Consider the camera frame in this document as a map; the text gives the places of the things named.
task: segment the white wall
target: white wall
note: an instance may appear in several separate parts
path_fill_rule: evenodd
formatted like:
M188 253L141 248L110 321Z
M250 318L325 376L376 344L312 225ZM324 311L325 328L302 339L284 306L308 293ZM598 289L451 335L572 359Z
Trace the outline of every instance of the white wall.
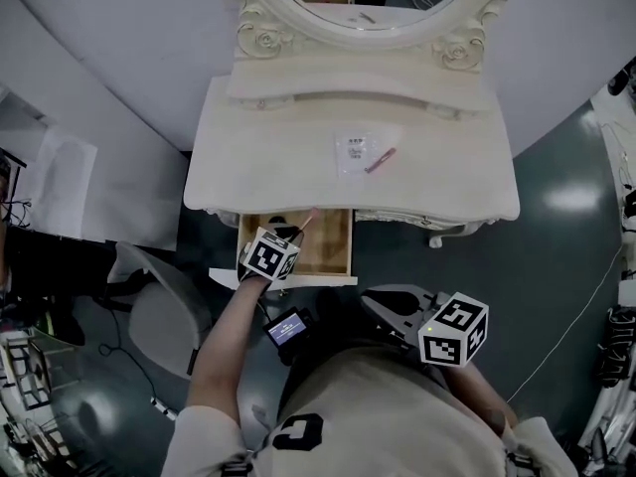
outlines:
M636 0L510 0L489 32L485 73L516 155L636 56Z
M38 158L47 126L24 111L12 95L0 103L0 146L22 161Z
M96 147L83 238L175 248L187 160L104 88L19 0L0 0L0 83Z
M232 67L229 0L25 0L114 93L191 149L211 76ZM511 0L489 34L486 73L513 152L588 100L636 55L636 0Z
M230 0L23 0L150 126L192 149L211 76L232 69Z

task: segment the display screen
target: display screen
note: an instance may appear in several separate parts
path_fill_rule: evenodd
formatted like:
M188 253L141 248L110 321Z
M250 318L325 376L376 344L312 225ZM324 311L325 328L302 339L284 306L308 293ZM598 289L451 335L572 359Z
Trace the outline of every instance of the display screen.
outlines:
M289 316L289 318L286 318L280 323L274 325L271 329L268 330L268 332L271 338L274 340L274 343L276 343L276 346L280 346L306 328L307 327L304 323L302 323L300 316L298 316L298 313L293 313L291 316Z

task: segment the wire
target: wire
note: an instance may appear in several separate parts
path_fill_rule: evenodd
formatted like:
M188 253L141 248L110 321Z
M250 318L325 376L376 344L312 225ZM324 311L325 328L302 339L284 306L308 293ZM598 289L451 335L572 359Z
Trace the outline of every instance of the wire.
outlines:
M616 120L612 120L612 123L614 125L618 125L621 129L623 129L626 133L631 134L632 131L630 131L627 127L625 127L623 124L621 124L620 122L617 122Z
M269 318L269 315L267 314L267 310L265 309L265 307L260 303L260 300L256 300L256 305L260 308L260 310L262 311L262 314L265 315L265 318L267 318L267 320L269 321L269 323L271 323L271 318Z
M623 185L623 187L625 189L632 189L632 186L634 185L634 182L632 181L631 175L629 174L629 170L626 170L622 166L620 168L618 168L618 180L620 181L620 183Z
M28 228L31 225L30 223L26 223L26 224L24 223L24 220L27 218L27 215L29 214L29 211L27 209L31 209L32 207L30 199L1 202L0 205L2 205L2 207L7 211L6 216L2 220L5 223L13 227L18 227L18 228ZM19 217L13 213L14 205L22 206L22 217Z
M594 292L592 293L592 296L589 297L589 300L587 301L587 304L585 304L585 307L583 307L583 309L581 310L580 313L578 313L578 316L576 318L574 318L574 320L572 321L572 323L569 324L569 326L565 329L565 332L563 332L563 335L560 337L560 339L558 341L556 341L556 344L553 346L553 348L548 352L548 354L544 357L544 359L541 361L541 363L537 366L537 368L533 371L533 373L526 378L526 380L519 385L519 387L517 388L517 390L515 391L514 394L512 394L509 398L508 398L508 402L510 402L518 393L519 391L524 387L525 384L527 384L534 375L537 374L537 371L541 368L541 366L543 364L546 363L546 360L550 357L550 355L552 355L555 350L558 348L558 345L560 345L561 341L563 341L563 339L565 339L565 336L567 335L567 333L569 332L569 330L574 326L574 324L578 321L578 319L583 316L583 313L587 310L587 308L589 307L589 304L592 303L592 300L594 300L594 297L596 296L596 293L598 292L598 290L600 289L600 287L603 285L603 283L605 282L605 279L607 278L607 274L609 274L609 271L612 269L612 266L614 266L614 261L616 261L616 258L618 257L618 254L620 254L620 251L622 250L623 246L620 246L618 248L618 250L616 251L616 254L614 254L614 257L612 258L611 263L609 264L609 266L607 267L607 271L605 272L605 275L603 275L603 278L600 280L600 282L598 283L598 286L596 286L596 289L594 290Z
M413 6L417 9L419 9L420 11L427 11L428 9L430 9L431 7L434 7L435 4L433 4L430 0L423 0L423 2L428 5L428 9L422 9L421 7L419 7L419 5L417 4L417 0L412 0L413 1Z
M103 296L104 303L107 302L106 298L107 297L106 297L106 294L104 292L104 296ZM117 345L116 346L110 346L110 345L106 345L105 343L101 343L97 347L97 350L99 351L99 354L102 355L103 357L110 357L114 352L121 352L121 353L127 355L130 358L130 360L135 364L135 366L137 366L137 368L139 368L139 371L141 371L141 373L143 373L143 376L148 381L148 384L150 385L150 389L152 389L153 398L157 398L157 391L155 390L155 385L152 383L152 380L150 380L150 377L146 373L146 370L143 369L143 366L141 366L141 364L139 364L137 362L137 360L132 356L132 354L130 352L128 352L128 350L125 350L121 346L121 330L119 328L119 322L117 321L117 317L115 316L115 313L112 311L112 309L108 309L107 307L105 307L105 309L110 313L110 315L112 316L112 319L115 322L115 329L117 331Z
M623 129L625 128L622 125L620 125L618 122L612 122L612 123L622 127ZM618 146L623 151L623 154L627 155L627 149L625 148L625 145L623 145L623 142L620 140L620 138L616 134L616 131L614 130L614 127L612 127L611 123L605 122L604 124L602 124L600 126L601 129L604 128L604 127L607 127L610 131L612 131L612 136L614 136L614 139L616 140L616 143L618 143Z

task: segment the open drawer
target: open drawer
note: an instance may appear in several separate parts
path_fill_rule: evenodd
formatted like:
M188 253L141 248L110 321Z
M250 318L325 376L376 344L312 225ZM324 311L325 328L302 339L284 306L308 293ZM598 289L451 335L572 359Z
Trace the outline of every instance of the open drawer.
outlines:
M284 218L287 223L300 226L309 213L295 211L241 215L237 258L245 244L253 240L258 227L266 227L272 218ZM284 281L274 281L269 290L358 284L358 278L351 275L353 223L351 210L321 210L305 229L293 273ZM210 277L231 289L239 286L235 270L211 268Z

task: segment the white chair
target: white chair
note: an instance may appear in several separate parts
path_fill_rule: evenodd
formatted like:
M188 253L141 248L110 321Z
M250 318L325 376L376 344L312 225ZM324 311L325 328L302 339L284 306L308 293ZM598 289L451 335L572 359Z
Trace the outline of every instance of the white chair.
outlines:
M192 281L174 266L119 242L108 284L124 282L143 269L156 279L143 286L130 311L128 334L151 361L186 380L212 326L206 302Z

